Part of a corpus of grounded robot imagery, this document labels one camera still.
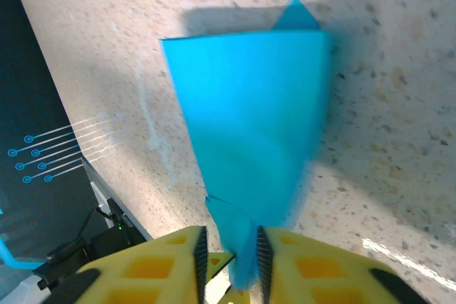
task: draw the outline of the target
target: speckled countertop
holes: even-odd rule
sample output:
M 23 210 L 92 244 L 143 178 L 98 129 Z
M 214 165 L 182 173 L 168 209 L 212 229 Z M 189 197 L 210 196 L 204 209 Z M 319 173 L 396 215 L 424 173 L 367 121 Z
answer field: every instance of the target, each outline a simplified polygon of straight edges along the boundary
M 71 122 L 110 120 L 93 163 L 153 236 L 207 224 L 218 246 L 158 39 L 269 28 L 287 1 L 22 0 Z M 302 1 L 336 63 L 296 230 L 456 302 L 455 1 Z

